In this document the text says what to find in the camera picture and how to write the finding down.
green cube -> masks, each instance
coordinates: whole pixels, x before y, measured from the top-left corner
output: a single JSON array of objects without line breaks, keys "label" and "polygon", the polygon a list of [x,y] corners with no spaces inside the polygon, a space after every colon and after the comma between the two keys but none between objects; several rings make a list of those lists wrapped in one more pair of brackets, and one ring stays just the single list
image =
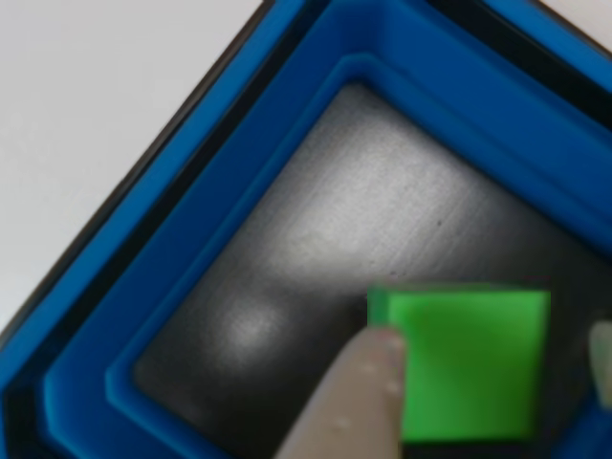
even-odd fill
[{"label": "green cube", "polygon": [[482,286],[368,293],[368,322],[408,342],[403,439],[533,435],[551,296]]}]

white background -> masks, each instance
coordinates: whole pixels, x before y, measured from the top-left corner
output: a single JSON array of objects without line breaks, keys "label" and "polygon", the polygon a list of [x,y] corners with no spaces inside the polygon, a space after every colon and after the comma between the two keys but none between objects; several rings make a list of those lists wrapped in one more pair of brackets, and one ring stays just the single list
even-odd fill
[{"label": "white background", "polygon": [[541,1],[612,53],[611,0]]},{"label": "white background", "polygon": [[0,0],[0,329],[260,0]]}]

blue frame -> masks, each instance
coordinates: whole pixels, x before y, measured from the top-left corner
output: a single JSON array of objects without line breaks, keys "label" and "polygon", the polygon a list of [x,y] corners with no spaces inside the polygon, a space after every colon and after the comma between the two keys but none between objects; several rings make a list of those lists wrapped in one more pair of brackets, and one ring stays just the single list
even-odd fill
[{"label": "blue frame", "polygon": [[[0,355],[1,389],[239,98],[303,5],[302,0],[277,1],[177,135],[8,343]],[[603,253],[612,252],[612,133],[425,0],[331,0],[44,375],[38,428],[49,445],[77,457],[228,457],[139,392],[132,383],[132,366],[334,95],[355,80],[565,228]],[[588,427],[593,423],[597,429]],[[579,457],[601,457],[610,433],[612,419],[591,404],[559,457],[578,450]],[[4,446],[0,443],[0,458],[7,457]]]},{"label": "blue frame", "polygon": [[483,1],[602,88],[612,91],[610,56],[591,46],[532,0]]}]

black tray bottom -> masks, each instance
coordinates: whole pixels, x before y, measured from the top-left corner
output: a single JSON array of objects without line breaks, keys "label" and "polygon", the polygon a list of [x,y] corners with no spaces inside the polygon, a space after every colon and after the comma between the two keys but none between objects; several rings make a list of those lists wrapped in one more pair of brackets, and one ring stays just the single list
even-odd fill
[{"label": "black tray bottom", "polygon": [[537,452],[499,444],[410,455],[546,457],[540,447],[589,390],[584,338],[612,306],[612,270],[361,86],[340,92],[151,342],[136,384],[236,457],[269,458],[364,325],[364,295],[378,281],[553,291]]}]

black border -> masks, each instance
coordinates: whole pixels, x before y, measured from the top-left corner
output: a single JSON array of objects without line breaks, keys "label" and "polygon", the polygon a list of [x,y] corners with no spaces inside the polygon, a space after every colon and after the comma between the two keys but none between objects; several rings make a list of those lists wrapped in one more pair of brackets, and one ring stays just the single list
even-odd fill
[{"label": "black border", "polygon": [[[586,76],[551,55],[512,24],[492,12],[480,0],[427,0],[463,29],[485,42],[499,54],[540,83],[573,103],[583,113],[612,130],[612,95]],[[174,178],[163,196],[155,203],[135,230],[113,254],[94,281],[78,298],[65,317],[38,346],[33,356],[13,378],[3,394],[5,433],[8,453],[15,457],[65,457],[67,451],[52,451],[38,436],[36,397],[33,383],[61,352],[83,321],[93,312],[99,301],[127,268],[166,215],[183,196],[198,174],[223,145],[240,121],[249,113],[260,94],[282,67],[295,47],[317,20],[330,0],[311,0],[299,13],[271,54],[266,58],[243,93],[218,122],[207,139],[189,159],[187,165]],[[113,213],[119,202],[155,160],[167,142],[181,127],[195,105],[208,92],[212,84],[225,71],[254,29],[270,10],[273,1],[264,3],[255,12],[244,29],[236,36],[226,52],[198,84],[176,116],[146,150],[142,158],[89,221],[70,248],[64,252],[49,274],[32,293],[9,327],[0,335],[0,346],[6,344],[16,330],[29,317],[36,306],[53,288],[57,280],[78,257],[84,247]]]}]

